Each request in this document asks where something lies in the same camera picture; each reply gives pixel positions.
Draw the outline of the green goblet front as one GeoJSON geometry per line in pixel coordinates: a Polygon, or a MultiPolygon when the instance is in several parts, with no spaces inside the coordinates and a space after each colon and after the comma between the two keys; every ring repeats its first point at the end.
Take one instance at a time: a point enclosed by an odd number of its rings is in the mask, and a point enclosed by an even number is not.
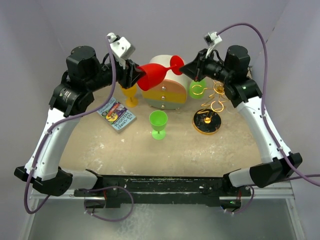
{"type": "Polygon", "coordinates": [[[188,93],[189,96],[193,99],[201,99],[204,96],[206,89],[206,80],[201,81],[192,80],[189,85],[188,93]]]}

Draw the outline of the gold wine glass rack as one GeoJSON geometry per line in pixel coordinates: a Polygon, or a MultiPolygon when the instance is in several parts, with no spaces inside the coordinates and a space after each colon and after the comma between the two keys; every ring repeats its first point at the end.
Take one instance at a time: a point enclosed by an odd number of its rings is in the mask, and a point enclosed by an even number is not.
{"type": "Polygon", "coordinates": [[[225,110],[225,103],[228,102],[228,99],[225,95],[224,85],[217,80],[212,80],[212,87],[206,87],[206,90],[210,90],[212,93],[208,96],[208,100],[200,105],[200,109],[194,113],[192,125],[197,132],[203,135],[213,135],[222,125],[219,113],[225,110]]]}

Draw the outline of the red plastic goblet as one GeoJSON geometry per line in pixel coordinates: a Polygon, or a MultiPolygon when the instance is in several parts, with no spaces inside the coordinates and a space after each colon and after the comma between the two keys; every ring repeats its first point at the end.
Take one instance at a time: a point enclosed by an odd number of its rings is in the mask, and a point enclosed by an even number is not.
{"type": "Polygon", "coordinates": [[[170,66],[165,67],[159,63],[148,63],[138,66],[137,69],[144,73],[138,81],[137,85],[143,91],[148,91],[159,85],[164,79],[168,71],[172,71],[175,75],[181,75],[182,68],[185,64],[183,59],[178,55],[173,55],[170,58],[170,66]]]}

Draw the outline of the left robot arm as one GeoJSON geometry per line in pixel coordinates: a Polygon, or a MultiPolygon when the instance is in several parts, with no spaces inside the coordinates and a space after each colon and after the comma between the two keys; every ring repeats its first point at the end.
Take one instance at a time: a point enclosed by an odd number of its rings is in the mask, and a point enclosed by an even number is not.
{"type": "Polygon", "coordinates": [[[110,63],[99,62],[94,48],[78,46],[66,58],[67,70],[49,101],[47,120],[37,147],[28,163],[17,167],[14,175],[26,183],[24,193],[32,186],[49,196],[61,196],[76,187],[76,172],[63,170],[59,164],[66,144],[81,117],[94,101],[93,93],[119,83],[132,87],[143,76],[138,64],[130,60],[134,46],[111,45],[110,63]]]}

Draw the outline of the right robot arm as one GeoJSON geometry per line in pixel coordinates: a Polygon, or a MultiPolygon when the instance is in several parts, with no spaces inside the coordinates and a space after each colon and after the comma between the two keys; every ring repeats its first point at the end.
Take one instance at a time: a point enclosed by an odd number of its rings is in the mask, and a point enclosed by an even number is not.
{"type": "Polygon", "coordinates": [[[303,159],[282,140],[267,110],[262,107],[263,94],[257,83],[247,76],[251,60],[248,50],[232,45],[227,49],[224,62],[206,57],[206,53],[207,49],[199,51],[193,61],[179,70],[196,82],[208,77],[223,84],[225,96],[246,120],[261,158],[258,165],[225,174],[223,192],[233,196],[242,186],[263,188],[289,178],[294,172],[292,167],[297,168],[303,159]]]}

